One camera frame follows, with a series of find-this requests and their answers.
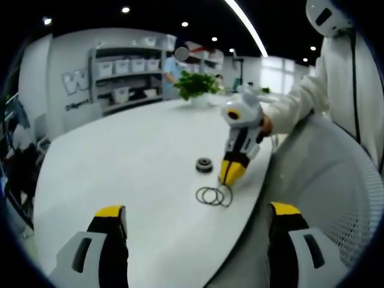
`shelving unit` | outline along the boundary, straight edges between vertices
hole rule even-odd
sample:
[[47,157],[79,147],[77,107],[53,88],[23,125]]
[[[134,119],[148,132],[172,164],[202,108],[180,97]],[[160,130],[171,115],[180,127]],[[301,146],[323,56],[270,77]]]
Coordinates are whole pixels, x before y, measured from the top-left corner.
[[[175,37],[171,35],[163,35],[162,37],[157,37],[154,41],[154,45],[147,45],[147,44],[140,44],[137,45],[137,43],[145,43],[145,41],[138,40],[138,41],[132,41],[131,46],[122,46],[121,44],[117,45],[111,45],[110,43],[108,45],[104,45],[102,43],[97,44],[95,48],[93,48],[89,53],[89,82],[91,84],[90,88],[90,102],[96,103],[100,101],[100,99],[108,99],[110,102],[111,94],[101,94],[99,92],[100,84],[106,83],[106,82],[116,82],[119,79],[126,79],[126,78],[137,78],[137,79],[143,79],[146,82],[146,85],[144,88],[146,89],[153,89],[151,87],[151,77],[154,77],[161,81],[161,86],[157,87],[157,96],[156,97],[148,97],[144,99],[138,99],[138,100],[129,100],[125,103],[119,103],[119,104],[111,104],[107,107],[103,108],[103,113],[111,114],[113,111],[118,111],[121,109],[128,109],[130,106],[137,106],[139,104],[146,104],[146,103],[153,103],[154,101],[162,101],[163,100],[163,87],[165,84],[165,79],[162,74],[162,66],[165,63],[165,60],[167,57],[169,57],[173,49],[172,45],[170,44],[170,40],[175,39]],[[120,73],[120,74],[111,74],[104,77],[98,76],[98,63],[104,62],[104,61],[116,61],[123,58],[132,58],[132,57],[140,57],[144,59],[149,58],[155,58],[160,59],[160,69],[157,71],[141,71],[141,72],[129,72],[129,73]],[[199,65],[199,72],[200,73],[206,73],[206,68],[210,67],[216,67],[217,65],[222,64],[219,61],[216,61],[214,59],[209,59],[204,55],[204,53],[191,53],[188,59],[186,60],[186,63],[188,65],[190,64],[198,64]]]

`ceiling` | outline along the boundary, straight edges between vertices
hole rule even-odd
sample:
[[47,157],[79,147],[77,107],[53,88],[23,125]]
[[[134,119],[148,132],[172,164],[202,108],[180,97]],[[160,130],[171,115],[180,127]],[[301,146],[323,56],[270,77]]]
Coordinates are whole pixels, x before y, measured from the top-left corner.
[[[251,35],[224,0],[80,2],[27,1],[23,7],[17,1],[11,3],[9,8],[22,20],[9,31],[8,64],[28,34],[35,40],[51,32],[62,35],[100,27],[158,31],[214,46],[227,55],[230,48],[235,48],[240,56],[260,56]],[[307,21],[305,0],[237,0],[237,3],[259,33],[269,55],[290,58],[304,65],[315,63],[322,38]],[[124,6],[130,8],[128,14],[121,13]],[[43,25],[43,16],[52,18],[51,26]],[[186,28],[181,26],[184,21],[189,23]],[[316,46],[317,50],[311,51],[310,46]]]

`white storage bin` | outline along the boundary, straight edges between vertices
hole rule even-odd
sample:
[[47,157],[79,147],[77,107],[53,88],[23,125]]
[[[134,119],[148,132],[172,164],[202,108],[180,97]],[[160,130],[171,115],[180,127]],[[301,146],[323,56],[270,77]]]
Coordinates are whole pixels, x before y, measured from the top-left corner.
[[145,59],[138,58],[138,59],[132,59],[132,72],[143,72],[145,69]]
[[146,69],[148,71],[160,70],[160,59],[148,59],[146,61]]
[[123,88],[119,88],[119,89],[114,89],[113,92],[112,92],[113,101],[116,104],[125,103],[129,99],[129,93],[130,93],[129,87],[123,87]]
[[188,72],[188,73],[192,73],[192,67],[191,65],[187,65],[184,67],[184,71]]
[[115,73],[116,74],[127,74],[130,71],[129,59],[115,61]]
[[156,46],[156,37],[145,37],[142,40],[144,46]]
[[222,64],[224,62],[224,53],[216,50],[215,53],[209,54],[209,60]]
[[200,64],[193,64],[193,73],[200,73]]
[[208,59],[209,52],[208,51],[202,51],[202,56],[203,56],[203,59]]
[[173,35],[167,35],[165,48],[169,51],[173,51],[175,49],[176,37]]
[[97,65],[99,78],[108,77],[113,74],[113,62],[99,62]]

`sleeve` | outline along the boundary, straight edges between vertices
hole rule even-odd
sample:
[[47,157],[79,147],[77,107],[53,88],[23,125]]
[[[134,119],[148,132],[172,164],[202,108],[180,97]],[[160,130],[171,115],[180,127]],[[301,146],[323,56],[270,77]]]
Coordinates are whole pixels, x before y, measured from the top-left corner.
[[164,63],[163,72],[171,74],[172,73],[172,64],[173,64],[172,63],[172,58],[168,57],[166,59],[166,62]]
[[294,87],[288,95],[272,103],[264,110],[273,124],[272,134],[287,134],[312,109],[316,113],[328,109],[327,73],[324,60],[325,43],[322,54],[316,61],[316,76],[304,76],[300,84]]

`person in blue shirt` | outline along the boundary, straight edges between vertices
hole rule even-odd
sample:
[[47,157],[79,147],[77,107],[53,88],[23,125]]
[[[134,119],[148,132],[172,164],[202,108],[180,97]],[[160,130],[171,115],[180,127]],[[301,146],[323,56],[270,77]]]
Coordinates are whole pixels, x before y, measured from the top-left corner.
[[164,100],[174,100],[179,98],[178,89],[173,87],[173,85],[180,79],[182,67],[180,63],[182,61],[178,60],[175,57],[175,51],[177,48],[185,47],[188,49],[188,46],[185,43],[180,43],[175,45],[175,49],[172,52],[172,55],[168,57],[164,63],[163,73],[165,77],[163,98]]

